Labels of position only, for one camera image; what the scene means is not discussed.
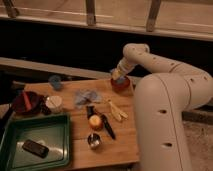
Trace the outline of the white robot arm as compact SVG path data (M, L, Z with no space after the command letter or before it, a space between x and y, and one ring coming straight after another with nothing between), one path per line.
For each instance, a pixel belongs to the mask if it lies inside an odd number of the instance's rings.
M182 112L213 99L213 76L190 64L128 43L112 73L118 79L140 65L149 71L136 85L134 113L140 171L193 171Z

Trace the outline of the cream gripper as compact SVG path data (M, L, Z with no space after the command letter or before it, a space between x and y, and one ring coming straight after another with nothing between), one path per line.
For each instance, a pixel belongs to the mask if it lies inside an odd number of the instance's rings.
M125 76L128 73L130 73L133 69L134 69L133 63L131 63L125 59L122 59L119 61L117 67L112 70L112 74L111 74L112 79L117 80L120 77Z

